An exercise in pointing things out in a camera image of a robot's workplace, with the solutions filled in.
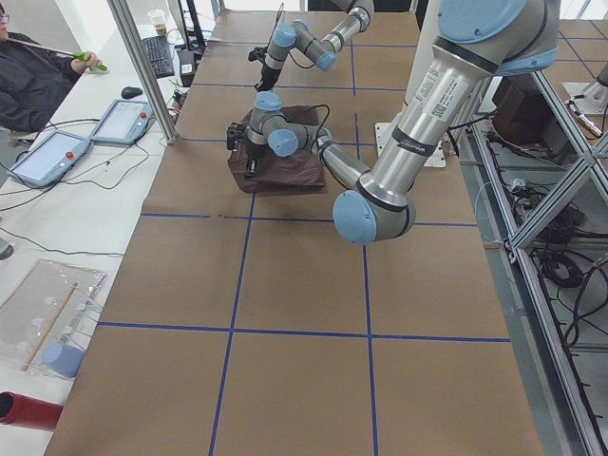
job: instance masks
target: black computer mouse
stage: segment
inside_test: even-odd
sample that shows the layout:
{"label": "black computer mouse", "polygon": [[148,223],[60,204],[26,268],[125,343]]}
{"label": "black computer mouse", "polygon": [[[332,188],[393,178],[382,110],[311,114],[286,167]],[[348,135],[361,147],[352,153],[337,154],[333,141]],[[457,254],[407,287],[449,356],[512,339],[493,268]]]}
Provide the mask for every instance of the black computer mouse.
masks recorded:
{"label": "black computer mouse", "polygon": [[121,97],[125,100],[129,100],[130,98],[137,97],[138,95],[142,95],[143,91],[139,87],[131,87],[128,85],[121,92]]}

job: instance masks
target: blue cup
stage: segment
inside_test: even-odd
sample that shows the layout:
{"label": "blue cup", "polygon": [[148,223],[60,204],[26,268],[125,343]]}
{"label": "blue cup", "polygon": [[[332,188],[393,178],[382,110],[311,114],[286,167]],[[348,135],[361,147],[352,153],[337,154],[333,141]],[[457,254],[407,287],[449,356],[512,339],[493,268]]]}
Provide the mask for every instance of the blue cup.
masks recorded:
{"label": "blue cup", "polygon": [[42,361],[51,369],[67,378],[74,378],[83,361],[85,352],[71,345],[57,342],[42,353]]}

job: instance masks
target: black clothing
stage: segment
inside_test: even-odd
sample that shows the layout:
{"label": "black clothing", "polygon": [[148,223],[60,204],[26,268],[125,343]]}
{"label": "black clothing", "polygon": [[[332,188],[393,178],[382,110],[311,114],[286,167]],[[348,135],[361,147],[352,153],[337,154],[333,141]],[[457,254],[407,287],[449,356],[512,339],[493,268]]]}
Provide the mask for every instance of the black clothing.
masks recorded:
{"label": "black clothing", "polygon": [[[9,37],[36,43],[21,33]],[[71,61],[46,50],[0,43],[0,125],[16,131],[43,129],[80,77]]]}

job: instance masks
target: keyboard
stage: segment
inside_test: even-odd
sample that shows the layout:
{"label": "keyboard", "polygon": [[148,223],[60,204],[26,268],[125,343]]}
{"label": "keyboard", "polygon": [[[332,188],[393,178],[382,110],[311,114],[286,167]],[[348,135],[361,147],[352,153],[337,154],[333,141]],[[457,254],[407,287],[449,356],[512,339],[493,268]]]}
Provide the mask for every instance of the keyboard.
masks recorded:
{"label": "keyboard", "polygon": [[142,46],[157,78],[165,78],[175,74],[173,71],[173,59],[171,58],[166,37],[152,36],[150,38],[143,38]]}

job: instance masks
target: red cylinder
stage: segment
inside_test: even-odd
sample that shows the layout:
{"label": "red cylinder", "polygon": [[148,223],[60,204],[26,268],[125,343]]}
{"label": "red cylinder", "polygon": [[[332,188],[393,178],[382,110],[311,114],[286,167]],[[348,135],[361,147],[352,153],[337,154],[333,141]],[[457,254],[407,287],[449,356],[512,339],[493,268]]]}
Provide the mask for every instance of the red cylinder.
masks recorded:
{"label": "red cylinder", "polygon": [[0,424],[21,428],[54,430],[64,406],[33,397],[0,393]]}

